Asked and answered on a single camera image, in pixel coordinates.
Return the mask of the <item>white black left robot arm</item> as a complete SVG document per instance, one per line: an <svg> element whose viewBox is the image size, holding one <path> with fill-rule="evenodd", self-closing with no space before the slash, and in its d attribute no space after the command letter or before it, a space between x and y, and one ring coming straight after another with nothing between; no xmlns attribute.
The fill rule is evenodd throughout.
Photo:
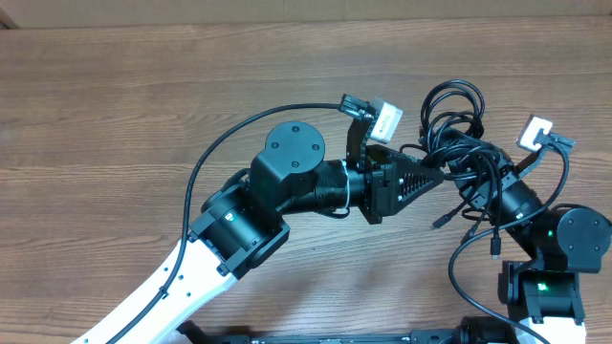
<svg viewBox="0 0 612 344"><path fill-rule="evenodd" d="M205 201L186 237L153 274L78 342L165 342L288 240L286 214L340 215L355 207L375 225L400 212L443 176L386 148L396 126L395 119L353 120L345 159L327 161L316 128L278 124L250 167Z"/></svg>

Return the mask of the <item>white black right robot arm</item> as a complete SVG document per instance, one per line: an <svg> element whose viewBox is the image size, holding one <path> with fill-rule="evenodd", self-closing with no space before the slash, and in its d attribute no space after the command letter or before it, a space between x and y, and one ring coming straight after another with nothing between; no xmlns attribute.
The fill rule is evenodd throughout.
<svg viewBox="0 0 612 344"><path fill-rule="evenodd" d="M482 311L466 317L449 338L451 343L583 343L585 310L579 288L583 273L601 270L611 244L611 222L597 210L580 204L542 202L522 176L546 152L569 161L574 142L540 139L539 149L520 165L500 157L499 165L483 160L488 173L465 185L465 201L485 212L491 222L492 253L501 247L499 233L506 230L528 254L525 262L505 261L498 275L497 292L508 312L502 315L472 297ZM477 195L485 197L476 204Z"/></svg>

